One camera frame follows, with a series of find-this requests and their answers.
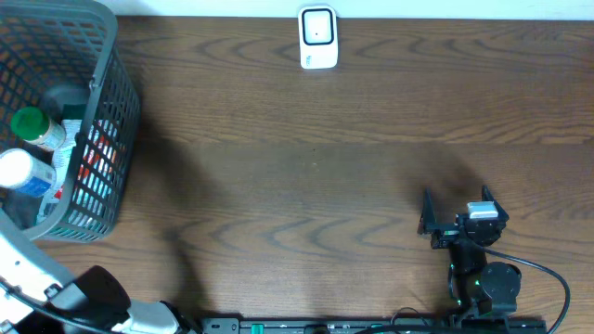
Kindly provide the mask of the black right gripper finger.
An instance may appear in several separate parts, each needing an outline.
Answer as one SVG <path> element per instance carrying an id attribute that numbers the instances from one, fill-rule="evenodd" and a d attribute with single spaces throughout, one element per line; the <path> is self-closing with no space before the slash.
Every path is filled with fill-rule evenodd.
<path id="1" fill-rule="evenodd" d="M 420 222 L 418 226 L 418 234 L 428 235 L 436 229 L 437 220 L 435 217 L 431 193 L 429 189 L 425 189 L 423 192 L 423 203 L 420 215 Z"/>
<path id="2" fill-rule="evenodd" d="M 482 201 L 490 201 L 490 202 L 496 201 L 494 196 L 490 192 L 488 186 L 482 186 L 481 196 L 482 196 Z"/>

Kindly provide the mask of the green lid white jar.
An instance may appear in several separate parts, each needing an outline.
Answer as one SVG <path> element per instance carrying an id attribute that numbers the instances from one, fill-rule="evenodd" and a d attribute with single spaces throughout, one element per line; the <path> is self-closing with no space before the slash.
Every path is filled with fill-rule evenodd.
<path id="1" fill-rule="evenodd" d="M 10 127 L 20 139 L 49 152 L 60 148 L 66 140 L 65 129 L 37 107 L 18 110 Z"/>

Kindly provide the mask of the white blue labelled jar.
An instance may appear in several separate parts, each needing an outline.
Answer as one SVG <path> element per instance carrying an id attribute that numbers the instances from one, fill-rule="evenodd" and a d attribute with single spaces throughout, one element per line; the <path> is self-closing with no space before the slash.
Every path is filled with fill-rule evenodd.
<path id="1" fill-rule="evenodd" d="M 40 198 L 56 183 L 56 171 L 21 148 L 1 154 L 1 187 Z"/>

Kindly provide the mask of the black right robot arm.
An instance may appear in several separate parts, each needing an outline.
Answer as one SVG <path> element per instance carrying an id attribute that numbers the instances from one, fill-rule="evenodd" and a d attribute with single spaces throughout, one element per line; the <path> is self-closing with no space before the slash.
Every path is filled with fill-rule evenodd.
<path id="1" fill-rule="evenodd" d="M 521 271 L 486 259 L 487 248 L 499 240 L 508 220 L 487 186 L 482 187 L 482 199 L 468 203 L 467 211 L 452 223 L 440 223 L 430 192 L 423 194 L 418 233 L 431 237 L 432 249 L 449 252 L 448 288 L 463 313 L 479 317 L 517 311 Z"/>

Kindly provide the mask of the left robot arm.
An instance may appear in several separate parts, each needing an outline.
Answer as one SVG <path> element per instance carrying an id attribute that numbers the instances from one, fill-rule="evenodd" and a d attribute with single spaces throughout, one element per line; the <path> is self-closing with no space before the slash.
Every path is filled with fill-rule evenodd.
<path id="1" fill-rule="evenodd" d="M 3 333 L 201 333 L 167 302 L 130 299 L 101 266 L 76 277 L 1 213 Z"/>

